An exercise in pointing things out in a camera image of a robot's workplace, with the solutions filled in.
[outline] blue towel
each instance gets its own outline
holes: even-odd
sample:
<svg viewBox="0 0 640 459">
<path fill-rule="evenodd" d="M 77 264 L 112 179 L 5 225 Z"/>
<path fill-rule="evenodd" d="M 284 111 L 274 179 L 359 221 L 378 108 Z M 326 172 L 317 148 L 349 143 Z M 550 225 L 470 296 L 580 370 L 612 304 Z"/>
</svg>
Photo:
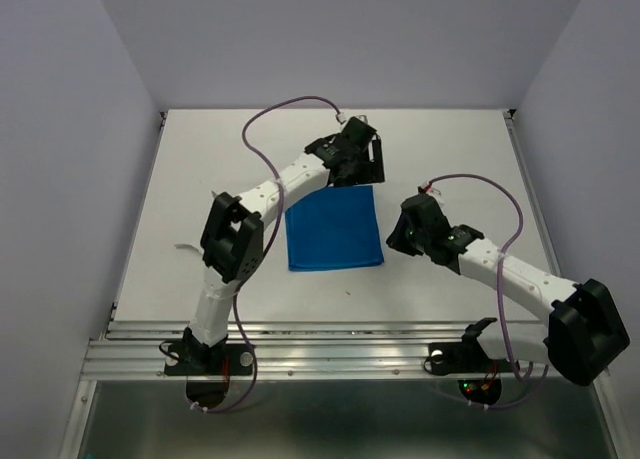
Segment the blue towel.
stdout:
<svg viewBox="0 0 640 459">
<path fill-rule="evenodd" d="M 371 186 L 320 189 L 291 207 L 285 220 L 291 271 L 384 262 Z"/>
</svg>

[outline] glass panel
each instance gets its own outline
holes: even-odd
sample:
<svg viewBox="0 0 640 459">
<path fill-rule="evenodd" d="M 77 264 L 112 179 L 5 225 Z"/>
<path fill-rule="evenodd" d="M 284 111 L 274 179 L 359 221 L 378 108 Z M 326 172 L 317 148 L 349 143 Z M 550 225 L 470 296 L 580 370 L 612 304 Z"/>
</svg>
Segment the glass panel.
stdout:
<svg viewBox="0 0 640 459">
<path fill-rule="evenodd" d="M 503 397 L 521 386 L 504 380 Z M 608 458 L 591 388 L 549 379 L 506 411 L 471 409 L 455 381 L 259 383 L 242 411 L 190 411 L 179 382 L 98 385 L 81 458 Z"/>
</svg>

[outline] screw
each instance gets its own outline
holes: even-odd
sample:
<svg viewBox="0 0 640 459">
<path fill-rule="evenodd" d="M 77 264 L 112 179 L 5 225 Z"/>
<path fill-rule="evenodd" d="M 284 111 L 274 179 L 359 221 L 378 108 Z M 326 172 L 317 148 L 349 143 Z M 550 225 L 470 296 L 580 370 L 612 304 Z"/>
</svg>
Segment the screw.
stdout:
<svg viewBox="0 0 640 459">
<path fill-rule="evenodd" d="M 435 351 L 433 351 L 431 353 L 430 360 L 433 364 L 442 364 L 444 362 L 442 351 L 439 349 L 436 349 Z"/>
<path fill-rule="evenodd" d="M 240 364 L 244 367 L 249 367 L 253 364 L 253 356 L 250 352 L 243 352 L 240 354 Z"/>
<path fill-rule="evenodd" d="M 178 359 L 180 358 L 180 355 L 179 355 L 179 354 L 176 354 L 176 353 L 174 353 L 174 354 L 175 354 L 175 356 L 176 356 Z M 178 363 L 178 361 L 176 361 L 173 357 L 165 357 L 165 359 L 164 359 L 164 363 L 165 363 L 165 365 L 167 365 L 167 366 L 169 366 L 169 367 L 173 367 L 173 366 L 175 366 L 175 365 Z"/>
</svg>

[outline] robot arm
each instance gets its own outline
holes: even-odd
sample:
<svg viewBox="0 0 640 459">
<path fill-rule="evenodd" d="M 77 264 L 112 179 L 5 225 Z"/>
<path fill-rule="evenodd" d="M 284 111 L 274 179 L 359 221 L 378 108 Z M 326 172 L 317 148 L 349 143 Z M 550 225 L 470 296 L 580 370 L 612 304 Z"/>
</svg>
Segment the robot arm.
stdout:
<svg viewBox="0 0 640 459">
<path fill-rule="evenodd" d="M 399 252 L 427 255 L 432 262 L 491 288 L 497 286 L 502 253 L 484 235 L 465 225 L 452 227 L 437 199 L 424 190 L 402 203 L 387 245 Z M 551 364 L 565 378 L 588 385 L 629 345 L 629 336 L 611 294 L 601 283 L 562 279 L 506 255 L 503 293 L 533 313 L 541 324 L 510 327 L 519 360 Z M 486 371 L 507 357 L 495 318 L 472 324 L 457 343 L 431 344 L 438 351 L 425 363 L 435 375 Z"/>
<path fill-rule="evenodd" d="M 187 374 L 185 365 L 195 368 L 190 374 L 219 371 L 233 298 L 262 263 L 267 227 L 300 199 L 329 185 L 384 182 L 380 138 L 352 117 L 337 134 L 309 144 L 279 175 L 278 181 L 269 179 L 235 197 L 223 192 L 214 199 L 200 240 L 205 265 L 200 299 L 182 339 L 169 346 L 169 354 L 181 360 L 165 366 L 167 375 Z"/>
</svg>

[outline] white table surface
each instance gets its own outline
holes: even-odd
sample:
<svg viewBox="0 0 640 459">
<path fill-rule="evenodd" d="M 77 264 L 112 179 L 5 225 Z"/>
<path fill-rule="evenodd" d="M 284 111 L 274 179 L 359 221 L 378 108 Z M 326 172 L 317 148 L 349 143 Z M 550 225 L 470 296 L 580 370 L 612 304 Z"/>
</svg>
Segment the white table surface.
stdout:
<svg viewBox="0 0 640 459">
<path fill-rule="evenodd" d="M 240 140 L 254 110 L 172 110 L 124 276 L 116 321 L 188 321 L 195 311 L 202 263 L 177 243 L 197 245 L 211 191 L 237 194 L 269 171 Z M 542 241 L 502 117 L 497 110 L 345 110 L 365 114 L 383 141 L 387 181 L 374 186 L 381 241 L 392 231 L 400 204 L 431 177 L 467 172 L 489 176 L 520 201 L 525 229 L 512 252 L 547 270 Z M 288 109 L 258 120 L 250 141 L 282 169 L 318 137 L 336 132 L 328 109 Z M 490 186 L 452 180 L 443 191 L 452 224 L 468 224 L 496 244 L 516 227 L 512 205 Z M 469 321 L 496 315 L 495 293 L 478 283 L 383 246 L 378 267 L 290 272 L 284 228 L 265 262 L 243 289 L 248 321 Z M 510 319 L 532 319 L 508 303 Z"/>
</svg>

